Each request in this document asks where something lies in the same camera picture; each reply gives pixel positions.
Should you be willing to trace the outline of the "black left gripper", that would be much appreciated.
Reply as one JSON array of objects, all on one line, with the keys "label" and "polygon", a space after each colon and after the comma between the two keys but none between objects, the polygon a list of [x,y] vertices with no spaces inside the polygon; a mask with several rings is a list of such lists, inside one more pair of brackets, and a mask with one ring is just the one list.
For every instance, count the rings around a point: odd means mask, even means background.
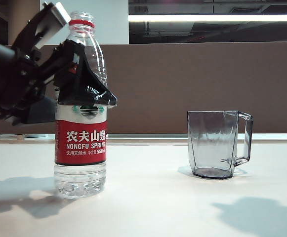
[{"label": "black left gripper", "polygon": [[[71,21],[61,2],[43,3],[44,8],[22,29],[12,48],[29,53],[41,49]],[[13,126],[54,122],[55,100],[45,96],[46,86],[37,84],[38,66],[25,57],[0,57],[0,120]],[[66,40],[37,69],[43,84],[53,81],[60,89],[58,104],[81,106],[117,105],[116,96],[91,70],[85,46]]]}]

